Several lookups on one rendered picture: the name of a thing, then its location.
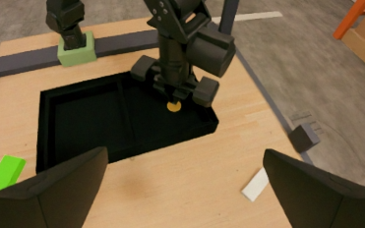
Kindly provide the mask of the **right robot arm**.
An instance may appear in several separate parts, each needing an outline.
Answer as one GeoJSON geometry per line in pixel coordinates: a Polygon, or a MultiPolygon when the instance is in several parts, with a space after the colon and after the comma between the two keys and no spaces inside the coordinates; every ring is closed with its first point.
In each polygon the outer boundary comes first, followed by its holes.
{"type": "MultiPolygon", "coordinates": [[[[158,51],[164,60],[186,59],[190,75],[195,66],[220,79],[224,76],[236,52],[235,38],[207,28],[212,17],[204,0],[144,2],[152,14],[147,25],[157,29],[158,51]],[[186,23],[182,19],[191,12],[196,16],[186,23]]],[[[79,26],[85,19],[85,4],[81,0],[46,0],[46,11],[45,22],[61,34],[64,51],[87,47],[87,35],[79,26]]]]}

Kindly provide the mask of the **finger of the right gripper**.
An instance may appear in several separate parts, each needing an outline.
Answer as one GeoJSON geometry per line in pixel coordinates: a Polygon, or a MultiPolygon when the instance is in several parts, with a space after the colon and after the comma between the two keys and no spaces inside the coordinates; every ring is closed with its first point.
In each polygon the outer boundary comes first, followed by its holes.
{"type": "MultiPolygon", "coordinates": [[[[190,91],[188,92],[188,94],[189,93],[190,91]]],[[[185,100],[188,94],[180,92],[176,89],[172,94],[174,105],[176,105],[180,99],[185,100]]]]}
{"type": "Polygon", "coordinates": [[[166,85],[165,87],[161,87],[159,85],[153,84],[153,88],[158,90],[170,103],[173,102],[172,94],[174,92],[174,86],[166,85]]]}

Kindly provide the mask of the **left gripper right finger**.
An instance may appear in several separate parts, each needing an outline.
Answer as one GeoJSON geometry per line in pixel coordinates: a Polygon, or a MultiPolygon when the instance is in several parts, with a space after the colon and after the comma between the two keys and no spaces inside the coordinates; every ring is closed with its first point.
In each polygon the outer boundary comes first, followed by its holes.
{"type": "Polygon", "coordinates": [[[365,186],[273,148],[263,167],[291,228],[365,228],[365,186]]]}

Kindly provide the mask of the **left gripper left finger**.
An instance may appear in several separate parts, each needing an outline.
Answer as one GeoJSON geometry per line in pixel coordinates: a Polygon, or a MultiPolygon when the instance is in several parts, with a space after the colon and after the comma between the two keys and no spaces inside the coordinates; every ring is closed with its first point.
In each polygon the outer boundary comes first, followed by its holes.
{"type": "Polygon", "coordinates": [[[83,228],[107,164],[99,146],[0,189],[0,228],[83,228]]]}

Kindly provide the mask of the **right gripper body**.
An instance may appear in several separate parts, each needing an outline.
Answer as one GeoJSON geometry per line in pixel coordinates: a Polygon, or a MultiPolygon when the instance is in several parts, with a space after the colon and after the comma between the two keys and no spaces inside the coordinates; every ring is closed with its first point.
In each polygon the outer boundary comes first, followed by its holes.
{"type": "Polygon", "coordinates": [[[186,59],[179,62],[164,60],[160,55],[157,59],[142,55],[131,67],[132,79],[140,82],[146,80],[148,73],[156,75],[153,80],[157,86],[166,85],[177,87],[177,90],[188,94],[192,92],[192,100],[204,107],[211,107],[219,90],[220,83],[214,79],[202,76],[199,82],[195,82],[195,76],[189,73],[189,63],[186,59]],[[156,61],[156,64],[155,64],[156,61]],[[160,67],[160,68],[159,68],[160,67]]]}

